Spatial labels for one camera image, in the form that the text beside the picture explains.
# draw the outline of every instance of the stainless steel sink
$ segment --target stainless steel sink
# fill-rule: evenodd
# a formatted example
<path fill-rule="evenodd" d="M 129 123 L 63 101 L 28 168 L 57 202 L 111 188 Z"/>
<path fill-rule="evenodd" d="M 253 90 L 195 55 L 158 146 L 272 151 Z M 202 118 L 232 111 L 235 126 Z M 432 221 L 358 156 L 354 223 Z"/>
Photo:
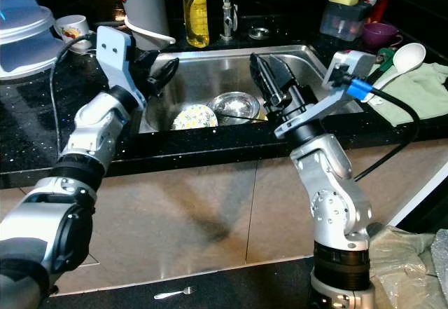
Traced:
<path fill-rule="evenodd" d="M 262 107 L 260 116 L 263 117 L 263 99 L 249 71 L 251 53 L 275 53 L 288 63 L 299 83 L 311 86 L 319 100 L 327 95 L 327 90 L 321 86 L 326 68 L 304 45 L 164 53 L 157 58 L 153 71 L 175 57 L 180 59 L 178 71 L 163 89 L 163 96 L 148 101 L 140 132 L 170 130 L 175 117 L 186 107 L 208 104 L 217 95 L 230 91 L 246 92 L 256 97 Z M 350 102 L 337 113 L 360 111 L 362 109 L 355 102 Z"/>

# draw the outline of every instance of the white mug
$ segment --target white mug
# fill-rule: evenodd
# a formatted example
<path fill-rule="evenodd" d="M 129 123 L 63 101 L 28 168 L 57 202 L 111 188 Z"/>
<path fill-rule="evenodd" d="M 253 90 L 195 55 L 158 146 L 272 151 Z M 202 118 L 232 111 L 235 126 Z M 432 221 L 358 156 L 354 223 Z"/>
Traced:
<path fill-rule="evenodd" d="M 70 15 L 61 17 L 55 22 L 55 31 L 62 37 L 65 43 L 70 42 L 72 39 L 78 38 L 89 33 L 89 25 L 87 18 L 83 15 Z M 76 50 L 87 50 L 92 43 L 89 41 L 79 41 L 73 44 L 73 48 Z"/>

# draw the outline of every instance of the olive oil bottle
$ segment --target olive oil bottle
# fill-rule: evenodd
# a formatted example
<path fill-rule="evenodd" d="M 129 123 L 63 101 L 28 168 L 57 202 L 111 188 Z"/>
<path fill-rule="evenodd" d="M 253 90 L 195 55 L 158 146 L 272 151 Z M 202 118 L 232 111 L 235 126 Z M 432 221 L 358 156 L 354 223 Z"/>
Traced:
<path fill-rule="evenodd" d="M 187 31 L 187 42 L 197 48 L 209 45 L 207 22 L 207 0 L 183 0 L 183 18 Z"/>

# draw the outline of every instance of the white spoon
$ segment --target white spoon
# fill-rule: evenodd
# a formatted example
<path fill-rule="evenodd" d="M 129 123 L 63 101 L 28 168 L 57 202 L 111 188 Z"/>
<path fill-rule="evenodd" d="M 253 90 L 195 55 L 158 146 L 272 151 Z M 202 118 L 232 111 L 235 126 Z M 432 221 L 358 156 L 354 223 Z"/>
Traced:
<path fill-rule="evenodd" d="M 389 82 L 391 82 L 393 79 L 395 79 L 397 76 L 401 76 L 404 73 L 420 67 L 420 65 L 425 60 L 425 56 L 426 49 L 419 43 L 410 43 L 402 46 L 398 49 L 397 52 L 395 52 L 395 55 L 393 56 L 393 66 L 396 67 L 397 72 L 391 74 L 381 81 L 376 82 L 373 87 L 379 90 Z M 368 102 L 373 97 L 374 95 L 372 93 L 369 93 L 367 94 L 367 97 L 362 100 L 362 102 Z"/>

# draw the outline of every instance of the metal bowl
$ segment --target metal bowl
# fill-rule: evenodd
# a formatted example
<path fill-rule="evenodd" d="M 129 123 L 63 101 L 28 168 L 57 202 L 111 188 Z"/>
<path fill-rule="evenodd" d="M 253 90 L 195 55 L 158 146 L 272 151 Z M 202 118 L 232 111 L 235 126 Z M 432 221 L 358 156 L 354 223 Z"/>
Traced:
<path fill-rule="evenodd" d="M 226 92 L 207 105 L 218 119 L 219 125 L 240 125 L 258 117 L 260 103 L 245 92 Z"/>

